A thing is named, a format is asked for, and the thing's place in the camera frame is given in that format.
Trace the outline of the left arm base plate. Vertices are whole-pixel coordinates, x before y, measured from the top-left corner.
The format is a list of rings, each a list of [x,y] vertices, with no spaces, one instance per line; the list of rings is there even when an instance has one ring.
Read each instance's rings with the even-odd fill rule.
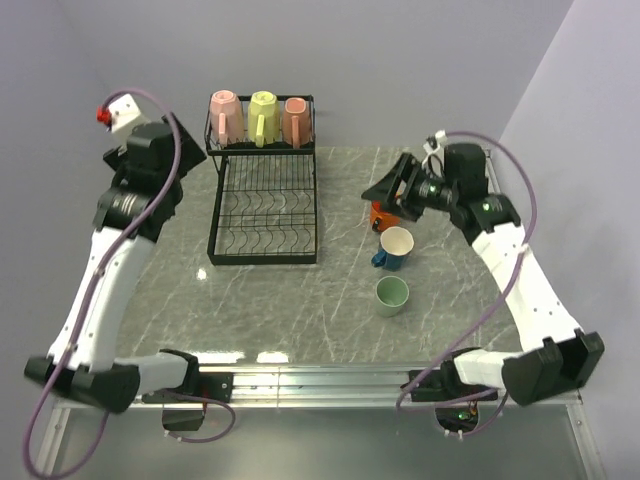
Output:
[[[187,402],[197,397],[229,403],[233,384],[234,374],[231,372],[200,372],[196,377],[195,385],[188,390],[176,388],[148,393],[142,396],[142,402]]]

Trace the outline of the salmon floral mug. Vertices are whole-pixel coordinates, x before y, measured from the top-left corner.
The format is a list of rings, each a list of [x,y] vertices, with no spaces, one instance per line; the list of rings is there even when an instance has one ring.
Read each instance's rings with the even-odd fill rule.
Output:
[[[283,141],[295,149],[308,144],[312,139],[312,120],[308,102],[302,97],[285,101],[281,131]]]

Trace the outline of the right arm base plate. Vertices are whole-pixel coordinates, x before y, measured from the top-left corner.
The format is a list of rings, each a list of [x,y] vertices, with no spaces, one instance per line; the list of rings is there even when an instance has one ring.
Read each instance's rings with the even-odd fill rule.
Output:
[[[486,393],[480,401],[498,399],[498,393],[489,387],[463,384],[454,371],[436,369],[412,390],[410,397],[417,403],[439,403],[479,393]]]

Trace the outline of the orange mug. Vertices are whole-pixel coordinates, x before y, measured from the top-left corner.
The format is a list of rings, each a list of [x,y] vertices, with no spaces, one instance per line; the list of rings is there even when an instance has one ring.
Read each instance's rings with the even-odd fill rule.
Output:
[[[370,227],[375,233],[382,233],[390,227],[398,226],[400,218],[382,209],[381,203],[374,201],[371,203]]]

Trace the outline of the yellow-green faceted mug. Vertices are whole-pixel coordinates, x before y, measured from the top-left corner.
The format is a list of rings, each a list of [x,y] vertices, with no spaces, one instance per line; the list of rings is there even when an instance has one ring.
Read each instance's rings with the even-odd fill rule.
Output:
[[[253,93],[247,119],[249,140],[258,148],[276,142],[280,137],[280,106],[277,96],[269,91]]]

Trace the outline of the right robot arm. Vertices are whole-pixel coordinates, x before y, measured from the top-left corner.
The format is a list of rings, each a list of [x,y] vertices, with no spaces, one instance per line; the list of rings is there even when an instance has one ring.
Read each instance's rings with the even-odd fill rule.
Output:
[[[443,402],[505,391],[527,406],[585,386],[601,359],[601,336],[586,333],[559,300],[528,246],[529,235],[511,201],[489,190],[486,154],[473,143],[436,150],[429,161],[400,156],[361,197],[404,220],[427,209],[446,212],[491,273],[516,324],[518,352],[456,348],[403,388],[414,400]]]

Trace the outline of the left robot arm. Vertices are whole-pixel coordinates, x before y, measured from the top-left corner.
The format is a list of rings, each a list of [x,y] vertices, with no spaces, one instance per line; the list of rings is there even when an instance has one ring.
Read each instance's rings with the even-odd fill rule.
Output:
[[[93,219],[89,260],[65,325],[24,375],[55,394],[119,414],[139,395],[167,390],[189,402],[201,390],[196,356],[175,349],[119,359],[125,309],[163,225],[183,198],[181,179],[206,158],[175,115],[137,125],[107,151],[114,171]]]

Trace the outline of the pale pink mug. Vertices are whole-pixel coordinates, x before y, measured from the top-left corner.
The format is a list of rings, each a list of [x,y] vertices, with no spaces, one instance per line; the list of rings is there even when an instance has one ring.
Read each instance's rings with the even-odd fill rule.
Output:
[[[230,90],[212,94],[209,105],[210,123],[214,138],[222,147],[244,140],[244,112],[238,96]]]

